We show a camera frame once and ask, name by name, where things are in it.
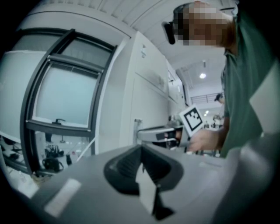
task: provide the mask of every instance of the hand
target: hand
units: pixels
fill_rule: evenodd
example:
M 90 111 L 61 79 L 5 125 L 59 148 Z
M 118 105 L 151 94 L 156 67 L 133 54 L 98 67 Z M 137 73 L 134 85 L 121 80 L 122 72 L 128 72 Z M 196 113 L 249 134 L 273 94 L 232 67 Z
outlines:
M 188 151 L 215 150 L 218 141 L 219 133 L 217 131 L 200 130 L 192 136 Z

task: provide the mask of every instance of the green shirt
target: green shirt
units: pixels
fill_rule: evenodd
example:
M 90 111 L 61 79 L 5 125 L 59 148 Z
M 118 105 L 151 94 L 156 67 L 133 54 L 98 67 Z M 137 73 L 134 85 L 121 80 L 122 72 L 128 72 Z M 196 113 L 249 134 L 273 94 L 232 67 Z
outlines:
M 269 72 L 275 56 L 252 20 L 240 12 L 236 18 L 238 55 L 226 51 L 226 66 L 222 85 L 225 95 L 224 116 L 230 118 L 230 128 L 221 157 L 234 147 L 260 137 L 263 132 L 249 99 Z

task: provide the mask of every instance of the railing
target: railing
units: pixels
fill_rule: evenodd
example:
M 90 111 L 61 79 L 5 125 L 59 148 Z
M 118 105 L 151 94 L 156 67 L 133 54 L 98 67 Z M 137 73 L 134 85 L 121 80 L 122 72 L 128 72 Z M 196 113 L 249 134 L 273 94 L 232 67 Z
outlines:
M 213 103 L 219 93 L 191 97 L 192 104 Z

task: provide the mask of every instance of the ceiling light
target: ceiling light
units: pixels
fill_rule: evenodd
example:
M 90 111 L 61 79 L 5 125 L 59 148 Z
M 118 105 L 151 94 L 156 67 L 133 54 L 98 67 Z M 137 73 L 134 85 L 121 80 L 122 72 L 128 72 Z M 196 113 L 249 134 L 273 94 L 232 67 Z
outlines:
M 205 79 L 205 78 L 206 78 L 206 74 L 201 73 L 199 77 L 200 77 L 201 79 Z

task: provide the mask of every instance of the window frame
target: window frame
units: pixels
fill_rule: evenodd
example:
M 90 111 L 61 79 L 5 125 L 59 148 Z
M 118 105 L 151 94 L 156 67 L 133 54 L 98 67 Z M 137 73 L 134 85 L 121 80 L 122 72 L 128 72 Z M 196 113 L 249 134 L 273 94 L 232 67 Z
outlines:
M 15 39 L 18 41 L 22 36 L 30 34 L 59 35 L 60 38 L 49 48 L 49 50 L 45 53 L 45 55 L 37 65 L 36 69 L 34 70 L 31 76 L 31 79 L 29 80 L 28 86 L 24 94 L 20 117 L 20 139 L 26 168 L 18 169 L 24 169 L 25 172 L 27 169 L 27 172 L 29 174 L 32 174 L 33 172 L 49 174 L 52 172 L 42 170 L 40 167 L 38 152 L 33 133 L 35 131 L 41 131 L 64 136 L 89 137 L 90 141 L 92 141 L 92 139 L 95 138 L 96 117 L 101 90 L 103 87 L 105 77 L 107 75 L 108 67 L 111 63 L 112 57 L 115 53 L 117 46 L 112 46 L 94 37 L 75 32 L 74 29 L 64 30 L 57 28 L 30 28 L 25 30 L 19 30 L 16 34 Z M 111 54 L 108 58 L 106 66 L 102 68 L 99 65 L 94 65 L 87 61 L 76 59 L 71 56 L 62 55 L 61 53 L 63 52 L 63 50 L 75 39 L 88 42 L 89 44 L 93 44 L 99 48 L 103 48 L 104 50 L 109 51 Z M 95 71 L 94 75 L 97 77 L 97 83 L 91 101 L 88 128 L 62 126 L 32 120 L 35 99 L 36 95 L 38 94 L 38 89 L 42 83 L 47 68 L 52 61 L 66 64 L 69 66 L 80 67 L 93 72 Z M 91 146 L 91 154 L 95 154 L 95 144 L 92 144 Z

